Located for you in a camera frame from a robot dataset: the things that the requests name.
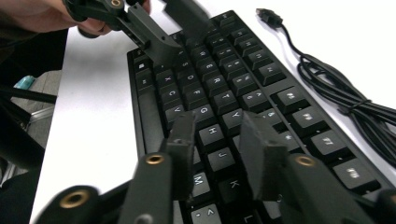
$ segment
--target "cable tie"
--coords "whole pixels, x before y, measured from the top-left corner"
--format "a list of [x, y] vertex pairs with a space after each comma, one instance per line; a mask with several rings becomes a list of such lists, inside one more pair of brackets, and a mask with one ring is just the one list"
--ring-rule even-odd
[[364, 104], [367, 104], [367, 103], [371, 103], [371, 102], [372, 102], [371, 100], [365, 99], [365, 100], [362, 100], [362, 101], [358, 102], [357, 104], [354, 104], [353, 106], [350, 106], [350, 107], [346, 107], [345, 106], [343, 108], [339, 108], [338, 111], [340, 111], [340, 113], [343, 114], [343, 115], [349, 115], [358, 106], [361, 106], [361, 105], [364, 105]]

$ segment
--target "spacebar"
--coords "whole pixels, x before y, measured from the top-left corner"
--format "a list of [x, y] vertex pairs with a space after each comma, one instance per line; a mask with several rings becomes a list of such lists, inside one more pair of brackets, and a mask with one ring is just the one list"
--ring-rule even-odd
[[154, 91], [140, 95], [139, 106], [146, 153], [158, 152], [163, 141], [163, 126]]

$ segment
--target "white table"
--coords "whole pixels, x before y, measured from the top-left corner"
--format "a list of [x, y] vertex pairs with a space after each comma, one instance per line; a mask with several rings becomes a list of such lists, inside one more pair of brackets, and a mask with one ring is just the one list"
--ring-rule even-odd
[[[294, 44], [342, 71], [374, 102], [396, 108], [394, 55], [396, 3], [391, 1], [201, 0], [209, 15], [233, 9], [291, 72], [297, 60], [283, 35], [260, 23], [257, 7], [274, 10]], [[179, 28], [152, 0], [151, 16], [168, 33]], [[122, 32], [67, 38], [64, 69], [31, 222], [60, 191], [95, 186], [101, 193], [132, 178], [137, 162], [134, 116], [125, 54], [136, 45]], [[318, 99], [355, 143], [396, 185], [396, 171], [356, 135], [350, 121]]]

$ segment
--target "human hand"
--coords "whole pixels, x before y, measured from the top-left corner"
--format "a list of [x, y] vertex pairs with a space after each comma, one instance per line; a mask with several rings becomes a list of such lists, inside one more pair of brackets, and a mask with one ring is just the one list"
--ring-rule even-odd
[[[149, 0], [142, 5], [150, 11]], [[111, 29], [103, 21], [87, 19], [74, 21], [62, 0], [0, 0], [0, 8], [22, 29], [37, 33], [57, 31], [73, 26], [92, 35], [105, 35]]]

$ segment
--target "black keyboard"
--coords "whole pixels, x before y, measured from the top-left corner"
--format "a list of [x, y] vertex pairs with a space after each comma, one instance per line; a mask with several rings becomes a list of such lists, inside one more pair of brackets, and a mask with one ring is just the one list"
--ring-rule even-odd
[[204, 42], [170, 35], [183, 50], [172, 69], [128, 53], [140, 155], [160, 148], [178, 114], [195, 111], [194, 189], [175, 223], [278, 221], [276, 203], [253, 202], [238, 153], [243, 110], [260, 114], [290, 153], [323, 161], [340, 185], [374, 201], [388, 180], [233, 12], [211, 19]]

